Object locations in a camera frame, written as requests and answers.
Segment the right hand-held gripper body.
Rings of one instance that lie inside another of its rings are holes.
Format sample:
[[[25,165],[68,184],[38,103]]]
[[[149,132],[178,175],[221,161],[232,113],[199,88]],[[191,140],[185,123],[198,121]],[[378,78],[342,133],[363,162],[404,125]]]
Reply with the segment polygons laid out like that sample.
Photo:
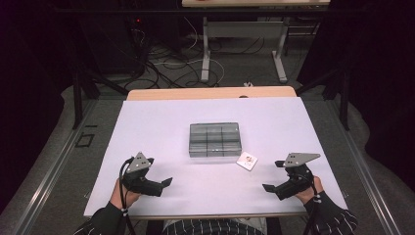
[[[307,163],[316,160],[320,154],[290,153],[284,160],[284,170],[287,171],[289,180],[276,187],[276,195],[280,200],[288,199],[298,192],[309,188],[314,175],[307,167]]]

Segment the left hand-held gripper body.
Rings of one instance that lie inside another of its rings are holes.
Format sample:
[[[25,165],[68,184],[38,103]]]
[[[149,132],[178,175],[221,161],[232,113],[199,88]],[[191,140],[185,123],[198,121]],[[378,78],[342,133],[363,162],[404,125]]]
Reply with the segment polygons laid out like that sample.
[[[122,185],[134,193],[159,197],[162,193],[162,184],[146,178],[151,166],[145,155],[139,152],[123,174]]]

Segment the small white packet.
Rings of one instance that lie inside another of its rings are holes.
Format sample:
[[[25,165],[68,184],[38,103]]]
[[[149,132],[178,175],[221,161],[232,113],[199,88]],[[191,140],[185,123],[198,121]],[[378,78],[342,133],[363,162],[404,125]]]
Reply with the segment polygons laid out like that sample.
[[[239,159],[236,161],[236,164],[241,166],[242,168],[251,171],[257,163],[257,157],[244,152],[241,154]]]

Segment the clear plastic compartment box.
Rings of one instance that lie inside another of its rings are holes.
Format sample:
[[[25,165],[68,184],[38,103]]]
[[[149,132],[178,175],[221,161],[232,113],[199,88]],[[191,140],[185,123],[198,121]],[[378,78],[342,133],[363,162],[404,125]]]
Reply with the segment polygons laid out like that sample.
[[[188,150],[191,158],[240,156],[242,141],[239,123],[192,123]]]

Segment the person's right hand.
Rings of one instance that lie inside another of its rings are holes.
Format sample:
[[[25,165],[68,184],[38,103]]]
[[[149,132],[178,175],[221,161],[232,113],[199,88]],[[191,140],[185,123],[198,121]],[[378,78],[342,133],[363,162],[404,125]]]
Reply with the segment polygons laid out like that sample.
[[[323,186],[322,186],[322,182],[321,179],[318,176],[315,176],[313,178],[313,183],[312,185],[301,191],[298,192],[296,194],[296,197],[305,205],[308,201],[310,201],[315,195],[317,195],[318,193],[323,192]]]

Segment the person's left hand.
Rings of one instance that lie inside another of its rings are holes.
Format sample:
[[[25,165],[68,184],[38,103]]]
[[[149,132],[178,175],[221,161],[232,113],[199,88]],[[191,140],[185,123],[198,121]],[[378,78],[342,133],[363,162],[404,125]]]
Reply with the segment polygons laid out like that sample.
[[[110,198],[110,203],[119,210],[130,208],[139,198],[140,193],[134,193],[127,190],[117,179],[115,188]]]

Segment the person's striped clothing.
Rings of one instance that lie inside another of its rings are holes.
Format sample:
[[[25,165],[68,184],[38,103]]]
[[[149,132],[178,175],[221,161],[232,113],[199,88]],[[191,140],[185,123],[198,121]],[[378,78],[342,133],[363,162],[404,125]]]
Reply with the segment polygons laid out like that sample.
[[[182,219],[169,221],[161,235],[267,235],[267,228],[264,219]]]

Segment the black metal stand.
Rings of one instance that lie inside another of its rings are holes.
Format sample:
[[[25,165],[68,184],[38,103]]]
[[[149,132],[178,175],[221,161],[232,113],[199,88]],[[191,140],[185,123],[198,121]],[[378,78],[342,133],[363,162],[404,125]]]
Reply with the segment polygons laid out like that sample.
[[[350,85],[350,69],[329,70],[322,76],[312,80],[310,83],[296,89],[296,94],[301,95],[305,91],[314,88],[322,82],[329,83],[329,86],[325,88],[325,91],[323,93],[323,97],[325,100],[333,99],[337,93],[341,94],[339,120],[343,128],[346,131],[349,131],[347,112]]]
[[[71,70],[73,84],[73,103],[74,103],[74,124],[73,129],[77,129],[83,120],[82,94],[89,99],[98,99],[100,91],[96,83],[103,83],[121,95],[127,95],[129,91],[110,81],[103,75],[86,69],[84,66],[75,66]]]

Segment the desk with white legs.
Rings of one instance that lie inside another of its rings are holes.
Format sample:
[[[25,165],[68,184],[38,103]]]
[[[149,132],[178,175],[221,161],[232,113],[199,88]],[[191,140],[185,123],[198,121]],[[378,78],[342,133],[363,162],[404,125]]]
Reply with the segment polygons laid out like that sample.
[[[182,6],[192,9],[214,10],[306,10],[308,7],[328,6],[331,0],[182,0]],[[201,81],[208,81],[210,49],[209,40],[214,37],[259,37],[277,38],[277,49],[272,52],[273,61],[281,83],[286,76],[281,56],[288,36],[290,18],[280,17],[279,21],[235,22],[210,21],[203,17],[204,56]]]

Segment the black computer tower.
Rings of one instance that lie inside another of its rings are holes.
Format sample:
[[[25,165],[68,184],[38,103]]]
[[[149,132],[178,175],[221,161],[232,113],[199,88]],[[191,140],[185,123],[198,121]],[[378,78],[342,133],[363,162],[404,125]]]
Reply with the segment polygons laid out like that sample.
[[[79,20],[94,60],[104,74],[139,74],[139,62],[124,17],[92,16]]]

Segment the aluminium floor rail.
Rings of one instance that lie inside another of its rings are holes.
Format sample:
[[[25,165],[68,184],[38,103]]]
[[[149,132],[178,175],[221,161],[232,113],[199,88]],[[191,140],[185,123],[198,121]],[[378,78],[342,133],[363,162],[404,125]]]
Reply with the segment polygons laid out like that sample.
[[[330,111],[331,117],[335,119],[336,126],[346,140],[348,149],[351,151],[351,161],[353,166],[359,175],[360,181],[366,191],[366,195],[368,196],[372,208],[374,209],[384,231],[386,232],[386,235],[401,235],[400,229],[394,221],[390,209],[371,175],[368,164],[363,159],[362,154],[358,150],[351,134],[345,130],[338,117],[338,107],[336,103],[334,101],[328,101],[326,106]]]
[[[89,101],[77,129],[63,113],[40,157],[13,201],[19,210],[10,235],[71,235],[84,211],[103,158],[107,139],[99,121],[100,101]]]

